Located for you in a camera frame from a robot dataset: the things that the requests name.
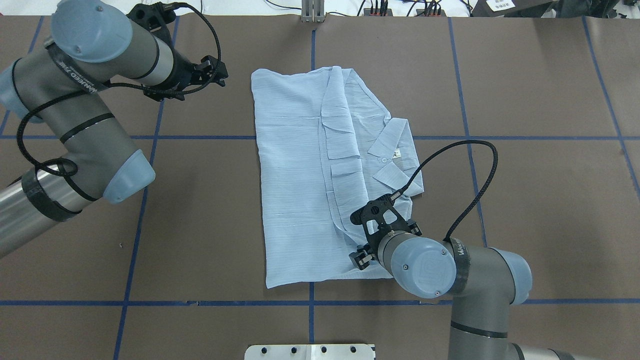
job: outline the white mounting plate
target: white mounting plate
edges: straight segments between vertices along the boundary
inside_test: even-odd
[[[373,344],[252,345],[246,349],[244,360],[376,360],[375,349]]]

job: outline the light blue shirt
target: light blue shirt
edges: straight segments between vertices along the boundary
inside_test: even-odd
[[[267,288],[299,281],[377,279],[349,254],[367,243],[351,213],[402,187],[419,165],[409,123],[392,118],[353,69],[252,74],[260,155]],[[411,217],[419,174],[396,200]]]

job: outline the fabric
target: fabric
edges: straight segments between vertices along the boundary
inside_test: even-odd
[[[419,165],[406,119],[392,118],[353,69],[252,74],[260,155],[267,288],[299,281],[377,279],[349,254],[367,243],[351,213],[393,192]],[[396,209],[411,216],[419,174]]]

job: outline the white paper label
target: white paper label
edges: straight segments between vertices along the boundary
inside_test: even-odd
[[[495,12],[516,7],[511,0],[486,0],[486,4]]]

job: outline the light blue joint cap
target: light blue joint cap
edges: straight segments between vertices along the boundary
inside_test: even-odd
[[[511,271],[513,283],[516,287],[516,295],[512,304],[522,304],[529,298],[529,292],[533,287],[533,276],[531,275],[531,268],[529,268],[529,264],[522,256],[515,254],[514,252],[496,249],[495,247],[490,247],[489,249],[493,249],[498,252]]]
[[[124,53],[133,29],[120,10],[100,0],[62,0],[51,16],[51,35],[72,58],[103,63]]]
[[[7,110],[22,119],[27,115],[29,110],[22,103],[22,100],[20,100],[18,93],[15,91],[15,84],[13,84],[13,68],[17,62],[18,60],[14,61],[11,66],[0,73],[0,102]],[[32,117],[29,121],[36,123],[43,122],[39,117]]]
[[[118,169],[102,196],[110,203],[118,204],[142,190],[155,179],[156,172],[145,158],[142,150],[138,149]]]
[[[451,253],[427,238],[412,238],[398,245],[391,256],[391,271],[403,289],[424,299],[444,295],[456,280]]]

